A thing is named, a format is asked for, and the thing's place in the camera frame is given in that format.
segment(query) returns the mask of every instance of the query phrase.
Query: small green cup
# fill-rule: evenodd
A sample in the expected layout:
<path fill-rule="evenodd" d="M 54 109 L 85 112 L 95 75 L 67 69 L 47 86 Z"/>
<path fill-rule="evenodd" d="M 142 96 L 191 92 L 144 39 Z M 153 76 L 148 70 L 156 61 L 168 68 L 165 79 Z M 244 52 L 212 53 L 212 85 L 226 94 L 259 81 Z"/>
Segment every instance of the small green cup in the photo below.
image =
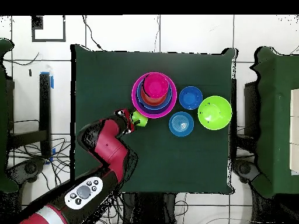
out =
<path fill-rule="evenodd" d="M 145 127 L 148 121 L 148 118 L 146 116 L 143 116 L 138 111 L 133 112 L 132 114 L 132 122 L 135 123 L 136 121 L 140 120 L 140 123 L 137 124 L 137 126 Z"/>

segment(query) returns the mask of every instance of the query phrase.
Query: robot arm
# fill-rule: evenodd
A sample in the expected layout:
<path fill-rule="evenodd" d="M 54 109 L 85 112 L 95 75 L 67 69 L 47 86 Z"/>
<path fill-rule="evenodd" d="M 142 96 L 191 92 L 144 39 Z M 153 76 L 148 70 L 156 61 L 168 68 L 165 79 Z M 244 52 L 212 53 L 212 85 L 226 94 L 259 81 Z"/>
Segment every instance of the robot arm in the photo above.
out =
<path fill-rule="evenodd" d="M 118 139 L 133 132 L 135 125 L 129 111 L 121 109 L 81 129 L 79 145 L 100 161 L 100 166 L 77 178 L 75 185 L 64 183 L 64 193 L 20 224 L 81 224 L 99 208 L 102 215 L 108 207 L 103 203 L 122 183 L 128 163 L 137 163 L 137 156 Z"/>

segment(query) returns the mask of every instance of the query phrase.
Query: lime green bowl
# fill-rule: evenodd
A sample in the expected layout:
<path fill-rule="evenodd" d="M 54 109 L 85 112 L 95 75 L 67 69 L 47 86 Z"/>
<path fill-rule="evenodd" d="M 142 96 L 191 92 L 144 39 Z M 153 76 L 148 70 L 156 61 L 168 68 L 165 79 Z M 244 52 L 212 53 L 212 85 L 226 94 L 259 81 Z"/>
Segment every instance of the lime green bowl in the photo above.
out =
<path fill-rule="evenodd" d="M 200 123 L 209 130 L 220 130 L 231 121 L 231 105 L 220 96 L 210 96 L 199 105 Z"/>

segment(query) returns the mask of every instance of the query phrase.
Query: green table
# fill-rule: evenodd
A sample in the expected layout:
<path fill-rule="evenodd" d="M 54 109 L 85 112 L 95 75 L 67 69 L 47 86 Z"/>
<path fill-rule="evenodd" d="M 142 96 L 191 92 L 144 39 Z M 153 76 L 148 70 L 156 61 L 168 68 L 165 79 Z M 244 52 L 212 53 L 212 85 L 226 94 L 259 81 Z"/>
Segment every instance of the green table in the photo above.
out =
<path fill-rule="evenodd" d="M 258 166 L 262 174 L 253 186 L 265 198 L 298 194 L 299 176 L 292 176 L 290 160 L 291 90 L 299 88 L 299 55 L 277 54 L 272 48 L 256 51 L 253 69 L 258 73 L 260 137 Z"/>
<path fill-rule="evenodd" d="M 76 135 L 86 124 L 133 106 L 133 84 L 151 71 L 168 75 L 178 94 L 186 86 L 197 86 L 204 98 L 231 98 L 231 65 L 236 56 L 232 48 L 207 55 L 94 52 L 75 45 L 72 53 L 76 59 Z M 168 127 L 170 117 L 178 111 L 186 111 L 194 119 L 192 133 L 184 138 L 174 136 Z M 124 192 L 232 193 L 227 184 L 228 126 L 219 131 L 205 129 L 197 110 L 183 109 L 178 99 L 168 115 L 149 119 L 146 127 L 122 139 L 138 155 L 136 170 L 122 188 Z M 76 176 L 96 166 L 98 162 L 76 143 Z"/>

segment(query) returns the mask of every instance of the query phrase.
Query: stacked bowls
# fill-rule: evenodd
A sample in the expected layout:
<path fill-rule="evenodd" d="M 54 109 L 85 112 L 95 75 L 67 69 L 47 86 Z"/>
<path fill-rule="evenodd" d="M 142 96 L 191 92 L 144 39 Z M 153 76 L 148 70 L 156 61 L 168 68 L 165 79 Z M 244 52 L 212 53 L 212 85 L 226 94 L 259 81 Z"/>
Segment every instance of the stacked bowls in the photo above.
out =
<path fill-rule="evenodd" d="M 159 72 L 141 76 L 132 89 L 134 107 L 148 118 L 160 118 L 174 107 L 177 98 L 175 84 Z"/>

